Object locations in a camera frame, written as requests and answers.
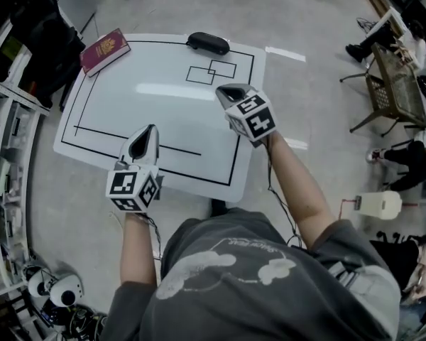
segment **gray t-shirt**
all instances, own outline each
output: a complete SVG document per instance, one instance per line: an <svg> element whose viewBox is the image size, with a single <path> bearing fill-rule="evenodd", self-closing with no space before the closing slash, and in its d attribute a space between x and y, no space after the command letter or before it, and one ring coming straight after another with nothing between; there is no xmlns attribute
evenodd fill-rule
<svg viewBox="0 0 426 341"><path fill-rule="evenodd" d="M349 221L310 252L238 209L176 242L159 287L119 287L101 341L395 339L398 284Z"/></svg>

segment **desk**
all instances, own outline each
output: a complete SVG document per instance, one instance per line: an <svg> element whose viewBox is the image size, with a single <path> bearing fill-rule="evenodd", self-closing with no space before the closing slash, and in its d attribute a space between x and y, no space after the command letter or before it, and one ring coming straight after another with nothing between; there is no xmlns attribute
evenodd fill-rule
<svg viewBox="0 0 426 341"><path fill-rule="evenodd" d="M111 170L123 142L155 124L163 186L239 201L252 145L229 128L214 91L233 82L261 90L265 51L230 43L231 51L220 56L186 46L187 36L128 34L126 39L131 52L93 77L79 74L54 150Z"/></svg>
<svg viewBox="0 0 426 341"><path fill-rule="evenodd" d="M373 112L360 124L350 129L350 132L354 132L377 117L388 117L395 120L392 127L381 136L385 136L401 121L413 123L421 128L426 127L422 96L412 68L403 64L396 54L386 50L382 45L374 44L372 52L374 54L373 62L377 62L382 78L369 74L372 62L365 73L339 80L343 82L353 77L365 77L371 97Z"/></svg>

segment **black shoe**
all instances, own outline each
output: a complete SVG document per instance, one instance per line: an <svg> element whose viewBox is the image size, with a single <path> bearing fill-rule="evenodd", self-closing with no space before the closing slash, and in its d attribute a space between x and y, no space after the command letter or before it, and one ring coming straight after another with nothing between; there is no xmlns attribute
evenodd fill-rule
<svg viewBox="0 0 426 341"><path fill-rule="evenodd" d="M363 49L359 46L359 45L352 45L349 44L346 47L346 52L353 58L355 59L358 63L361 63L361 61L364 58L363 55Z"/></svg>
<svg viewBox="0 0 426 341"><path fill-rule="evenodd" d="M221 200L211 200L212 212L210 217L222 216L225 215L229 209L226 206L226 203Z"/></svg>

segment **gray floor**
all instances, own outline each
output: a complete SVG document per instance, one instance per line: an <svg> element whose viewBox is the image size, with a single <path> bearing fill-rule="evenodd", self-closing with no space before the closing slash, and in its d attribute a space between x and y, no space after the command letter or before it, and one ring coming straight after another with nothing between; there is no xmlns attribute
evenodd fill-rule
<svg viewBox="0 0 426 341"><path fill-rule="evenodd" d="M364 37L357 17L377 19L367 0L106 0L85 29L84 41L90 44L117 27L124 33L206 31L237 43L304 55L306 62L268 54L264 90L278 113L284 137L304 143L304 149L295 151L338 215L341 199L379 187L382 169L365 162L366 151L407 138L402 126L385 139L376 135L391 125L387 119L349 133L371 110L363 79L339 83L340 77L363 70L344 52L347 43ZM76 270L85 287L84 302L107 311L119 284L121 229L109 216L112 206L104 197L105 171L54 153L59 120L54 109L40 124L33 154L33 248L51 265L68 264ZM266 213L288 238L288 221L267 191L266 165L265 152L255 150L238 205ZM164 244L184 219L203 218L207 210L206 198L164 189L151 216ZM359 218L351 205L344 206L343 216L368 232L382 225L391 231L424 231L418 209L404 210L385 224Z"/></svg>

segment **red passport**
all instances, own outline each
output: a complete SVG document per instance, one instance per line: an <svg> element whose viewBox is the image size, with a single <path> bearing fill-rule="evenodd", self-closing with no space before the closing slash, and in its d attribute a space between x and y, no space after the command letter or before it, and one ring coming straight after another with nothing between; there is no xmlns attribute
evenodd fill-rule
<svg viewBox="0 0 426 341"><path fill-rule="evenodd" d="M115 29L80 53L80 62L85 74L91 77L130 50L120 29Z"/></svg>

